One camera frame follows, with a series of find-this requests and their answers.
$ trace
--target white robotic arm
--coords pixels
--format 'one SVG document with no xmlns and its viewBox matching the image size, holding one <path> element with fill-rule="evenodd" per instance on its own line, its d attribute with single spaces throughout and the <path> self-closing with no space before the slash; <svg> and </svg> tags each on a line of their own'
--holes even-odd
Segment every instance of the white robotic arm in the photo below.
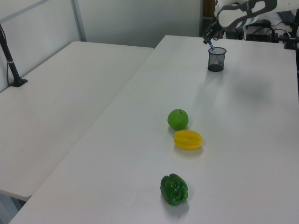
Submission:
<svg viewBox="0 0 299 224">
<path fill-rule="evenodd" d="M 226 31 L 247 26 L 269 12 L 299 9 L 299 0 L 215 0 L 216 21 L 204 33 L 204 43 L 212 39 L 219 26 Z"/>
</svg>

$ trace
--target green lime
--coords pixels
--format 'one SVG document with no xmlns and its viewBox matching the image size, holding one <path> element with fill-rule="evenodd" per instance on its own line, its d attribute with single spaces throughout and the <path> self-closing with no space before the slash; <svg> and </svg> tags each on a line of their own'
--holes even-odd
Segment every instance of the green lime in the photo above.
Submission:
<svg viewBox="0 0 299 224">
<path fill-rule="evenodd" d="M 183 130 L 189 122 L 188 114 L 181 109 L 175 109 L 168 115 L 167 122 L 173 129 Z"/>
</svg>

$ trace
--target cable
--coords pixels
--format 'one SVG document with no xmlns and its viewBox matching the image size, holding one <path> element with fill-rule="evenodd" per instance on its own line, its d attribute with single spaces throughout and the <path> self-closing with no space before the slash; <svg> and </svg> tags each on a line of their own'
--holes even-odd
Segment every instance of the cable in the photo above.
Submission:
<svg viewBox="0 0 299 224">
<path fill-rule="evenodd" d="M 1 33 L 3 34 L 5 43 L 7 43 L 7 41 L 6 41 L 6 36 L 5 36 L 4 30 L 3 30 L 2 26 L 1 26 L 1 24 L 0 24 L 0 31 L 1 31 Z M 6 63 L 6 66 L 7 66 L 7 67 L 6 67 L 6 80 L 7 80 L 7 85 L 10 86 L 9 81 L 8 81 L 8 62 Z"/>
<path fill-rule="evenodd" d="M 264 35 L 267 35 L 267 33 L 268 33 L 270 30 L 273 30 L 273 29 L 268 29 L 268 30 L 265 32 Z"/>
<path fill-rule="evenodd" d="M 286 31 L 286 30 L 284 30 L 284 29 L 277 29 L 277 28 L 276 28 L 276 29 L 274 29 L 274 30 L 282 30 L 282 31 L 285 31 L 285 32 L 287 33 L 287 31 Z"/>
<path fill-rule="evenodd" d="M 3 30 L 2 26 L 1 26 L 1 23 L 0 23 L 0 30 L 1 30 L 1 33 L 3 34 L 5 42 L 6 42 L 6 36 L 5 36 L 4 30 Z"/>
<path fill-rule="evenodd" d="M 216 22 L 217 22 L 217 39 L 215 39 L 215 38 L 213 38 L 213 40 L 215 40 L 215 41 L 217 41 L 217 40 L 219 40 L 219 36 L 220 36 L 220 30 L 219 30 L 219 24 L 218 24 L 218 21 L 219 21 L 219 14 L 220 14 L 220 12 L 217 14 L 217 16 L 216 16 Z"/>
<path fill-rule="evenodd" d="M 6 68 L 6 80 L 7 80 L 8 86 L 10 86 L 9 81 L 8 81 L 8 62 L 7 62 L 7 68 Z"/>
</svg>

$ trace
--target black mesh cup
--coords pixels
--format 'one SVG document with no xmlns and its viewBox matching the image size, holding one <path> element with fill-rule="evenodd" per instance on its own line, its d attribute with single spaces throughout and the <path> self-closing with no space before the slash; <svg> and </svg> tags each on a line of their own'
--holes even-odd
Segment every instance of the black mesh cup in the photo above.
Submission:
<svg viewBox="0 0 299 224">
<path fill-rule="evenodd" d="M 215 51 L 209 49 L 209 66 L 210 71 L 222 71 L 224 68 L 224 58 L 226 50 L 224 48 L 215 48 Z"/>
</svg>

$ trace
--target white tabletop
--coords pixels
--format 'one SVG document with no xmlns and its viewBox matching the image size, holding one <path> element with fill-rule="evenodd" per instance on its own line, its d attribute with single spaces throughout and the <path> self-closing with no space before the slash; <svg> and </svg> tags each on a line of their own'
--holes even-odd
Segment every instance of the white tabletop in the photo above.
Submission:
<svg viewBox="0 0 299 224">
<path fill-rule="evenodd" d="M 0 193 L 27 200 L 153 49 L 73 42 L 0 94 Z"/>
<path fill-rule="evenodd" d="M 219 73 L 203 39 L 166 36 L 11 224 L 298 223 L 295 52 L 214 44 L 228 51 Z M 201 149 L 174 146 L 176 108 Z M 176 207 L 160 192 L 170 173 L 189 188 Z"/>
</svg>

